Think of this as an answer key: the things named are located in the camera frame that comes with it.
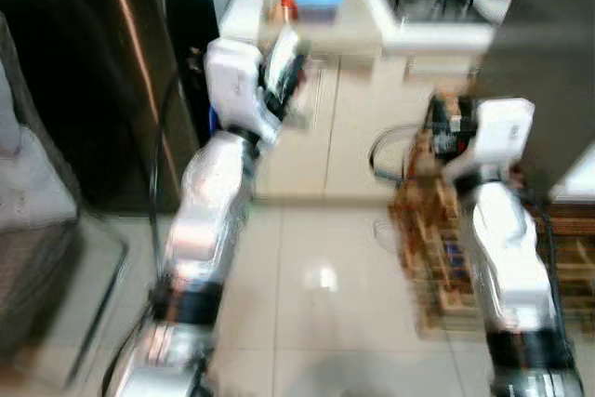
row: cabinet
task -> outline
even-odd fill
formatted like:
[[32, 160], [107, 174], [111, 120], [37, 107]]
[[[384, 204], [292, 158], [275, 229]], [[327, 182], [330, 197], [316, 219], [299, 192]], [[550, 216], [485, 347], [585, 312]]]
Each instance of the cabinet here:
[[338, 58], [314, 60], [294, 99], [303, 126], [286, 120], [258, 167], [257, 197], [322, 198], [337, 93]]
[[[437, 86], [458, 89], [468, 83], [476, 59], [469, 56], [393, 56], [373, 67], [341, 67], [330, 142], [325, 196], [389, 200], [394, 185], [375, 179], [368, 153], [386, 129], [421, 124]], [[415, 130], [378, 154], [379, 165], [399, 171]]]

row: kitchen counter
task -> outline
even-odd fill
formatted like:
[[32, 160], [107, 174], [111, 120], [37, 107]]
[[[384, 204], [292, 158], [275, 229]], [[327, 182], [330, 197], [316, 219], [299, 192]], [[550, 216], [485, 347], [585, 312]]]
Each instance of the kitchen counter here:
[[[401, 24], [386, 0], [363, 0], [381, 36], [384, 53], [407, 51], [455, 51], [481, 54], [494, 37], [495, 28], [473, 23]], [[223, 37], [258, 44], [261, 39], [264, 0], [231, 0], [219, 24]], [[353, 48], [355, 40], [345, 34], [344, 47]]]

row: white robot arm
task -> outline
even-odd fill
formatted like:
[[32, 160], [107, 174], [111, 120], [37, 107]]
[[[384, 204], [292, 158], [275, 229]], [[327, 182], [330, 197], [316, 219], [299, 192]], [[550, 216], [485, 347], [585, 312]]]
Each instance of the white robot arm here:
[[223, 130], [186, 168], [181, 206], [144, 322], [122, 351], [103, 393], [110, 397], [216, 394], [206, 368], [238, 232], [262, 151], [272, 146], [306, 54], [282, 31], [264, 70], [260, 52], [225, 39], [205, 58], [209, 98]]
[[490, 99], [477, 109], [477, 134], [443, 168], [461, 203], [461, 242], [492, 357], [495, 397], [580, 397], [580, 378], [536, 253], [536, 225], [507, 186], [522, 155], [534, 106]]

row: tile floor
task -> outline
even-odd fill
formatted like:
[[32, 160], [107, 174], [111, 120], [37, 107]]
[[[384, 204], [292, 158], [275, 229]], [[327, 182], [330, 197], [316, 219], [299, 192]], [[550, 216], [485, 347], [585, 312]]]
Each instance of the tile floor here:
[[[219, 319], [212, 373], [221, 396], [488, 396], [481, 342], [417, 335], [397, 258], [374, 239], [373, 224], [384, 218], [373, 207], [253, 208]], [[146, 222], [112, 223], [131, 243], [130, 265], [79, 379], [52, 391], [4, 369], [0, 396], [98, 395], [152, 270]], [[577, 360], [595, 397], [595, 347], [577, 343]]]

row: stainless steel refrigerator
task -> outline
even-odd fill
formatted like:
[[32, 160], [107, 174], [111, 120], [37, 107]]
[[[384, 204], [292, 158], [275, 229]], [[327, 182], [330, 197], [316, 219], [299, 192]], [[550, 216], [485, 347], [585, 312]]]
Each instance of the stainless steel refrigerator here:
[[535, 104], [522, 165], [542, 198], [595, 141], [594, 11], [595, 0], [512, 0], [480, 70], [479, 97]]
[[218, 36], [213, 1], [0, 0], [0, 11], [35, 106], [100, 211], [146, 213], [165, 87], [179, 77], [160, 182], [161, 211], [174, 211], [183, 167], [208, 138], [200, 54]]

